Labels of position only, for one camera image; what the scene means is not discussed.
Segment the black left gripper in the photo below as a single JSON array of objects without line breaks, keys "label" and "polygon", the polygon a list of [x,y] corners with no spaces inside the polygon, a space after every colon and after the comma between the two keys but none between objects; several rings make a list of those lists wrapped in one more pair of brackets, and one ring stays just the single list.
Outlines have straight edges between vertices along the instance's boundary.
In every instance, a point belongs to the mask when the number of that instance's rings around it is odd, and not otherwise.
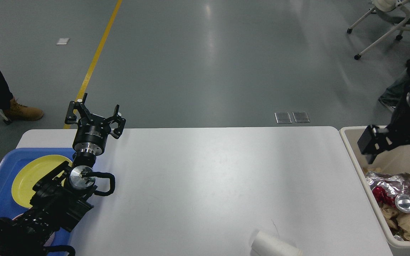
[{"label": "black left gripper", "polygon": [[65,116],[65,125],[77,125],[78,129],[73,141],[75,152],[91,153],[95,156],[105,152],[108,136],[119,139],[123,133],[126,119],[119,112],[120,105],[116,105],[111,117],[99,122],[98,116],[92,114],[85,102],[88,94],[81,99],[70,101]]}]

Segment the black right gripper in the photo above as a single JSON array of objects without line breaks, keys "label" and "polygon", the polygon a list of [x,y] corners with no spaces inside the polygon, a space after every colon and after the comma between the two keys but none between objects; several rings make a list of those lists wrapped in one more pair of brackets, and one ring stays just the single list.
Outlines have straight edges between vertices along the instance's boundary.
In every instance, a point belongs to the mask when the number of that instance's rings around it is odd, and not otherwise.
[{"label": "black right gripper", "polygon": [[357,141],[368,164],[373,164],[379,154],[407,144],[410,144],[410,89],[402,94],[388,126],[369,125]]}]

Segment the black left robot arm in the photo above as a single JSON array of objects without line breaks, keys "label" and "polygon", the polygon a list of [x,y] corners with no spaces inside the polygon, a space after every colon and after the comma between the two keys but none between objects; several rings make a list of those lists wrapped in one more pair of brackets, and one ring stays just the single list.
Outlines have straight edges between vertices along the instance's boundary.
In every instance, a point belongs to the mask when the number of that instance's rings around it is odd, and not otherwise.
[{"label": "black left robot arm", "polygon": [[60,229],[72,232],[93,208],[88,203],[91,196],[114,193],[114,175],[94,171],[93,166],[97,156],[105,152],[108,136],[120,138],[126,120],[118,104],[108,118],[91,113],[86,98],[84,94],[81,100],[71,101],[65,116],[65,124],[78,126],[73,162],[60,163],[33,185],[31,207],[26,212],[13,219],[0,217],[0,256],[47,256],[55,252],[74,256],[73,246],[53,246],[48,240]]}]

